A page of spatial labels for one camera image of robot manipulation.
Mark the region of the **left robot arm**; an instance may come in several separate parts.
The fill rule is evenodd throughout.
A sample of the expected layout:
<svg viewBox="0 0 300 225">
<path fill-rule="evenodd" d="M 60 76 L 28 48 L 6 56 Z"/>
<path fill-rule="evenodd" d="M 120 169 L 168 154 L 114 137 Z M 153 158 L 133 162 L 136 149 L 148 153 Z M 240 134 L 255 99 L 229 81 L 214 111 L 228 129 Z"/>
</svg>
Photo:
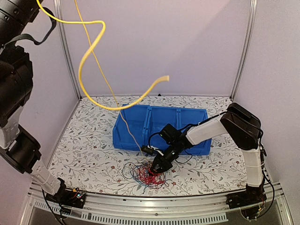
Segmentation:
<svg viewBox="0 0 300 225">
<path fill-rule="evenodd" d="M 63 180 L 53 177 L 44 165 L 40 144 L 20 124 L 22 110 L 33 89 L 33 67 L 20 40 L 41 42 L 23 32 L 39 13 L 35 0 L 0 2 L 0 155 L 20 173 L 28 173 L 59 203 L 70 194 Z"/>
</svg>

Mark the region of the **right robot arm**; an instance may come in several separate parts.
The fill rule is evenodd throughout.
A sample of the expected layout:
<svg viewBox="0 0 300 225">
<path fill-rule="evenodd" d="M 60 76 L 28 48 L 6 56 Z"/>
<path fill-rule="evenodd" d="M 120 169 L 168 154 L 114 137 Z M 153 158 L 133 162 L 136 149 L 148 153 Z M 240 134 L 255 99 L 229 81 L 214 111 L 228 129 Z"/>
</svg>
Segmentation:
<svg viewBox="0 0 300 225">
<path fill-rule="evenodd" d="M 242 200 L 253 204 L 260 198 L 260 189 L 265 177 L 263 174 L 264 158 L 267 156 L 262 145 L 263 131 L 260 120 L 237 103 L 232 103 L 227 110 L 197 124 L 187 125 L 178 130 L 167 124 L 159 135 L 169 145 L 158 154 L 150 167 L 150 173 L 160 174 L 172 168 L 172 162 L 179 154 L 208 139 L 222 134 L 229 134 L 236 146 L 242 151 L 247 172 L 247 191 Z"/>
</svg>

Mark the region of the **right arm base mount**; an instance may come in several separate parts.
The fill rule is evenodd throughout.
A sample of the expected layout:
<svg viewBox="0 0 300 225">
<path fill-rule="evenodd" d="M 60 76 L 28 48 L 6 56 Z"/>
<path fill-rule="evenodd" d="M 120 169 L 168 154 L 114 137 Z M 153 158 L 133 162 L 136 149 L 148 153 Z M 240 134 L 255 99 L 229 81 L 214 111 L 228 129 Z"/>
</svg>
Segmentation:
<svg viewBox="0 0 300 225">
<path fill-rule="evenodd" d="M 267 200 L 263 185 L 250 187 L 246 185 L 246 190 L 226 196 L 226 204 L 230 209 L 246 207 L 241 210 L 242 216 L 247 220 L 257 219 L 265 208 Z"/>
</svg>

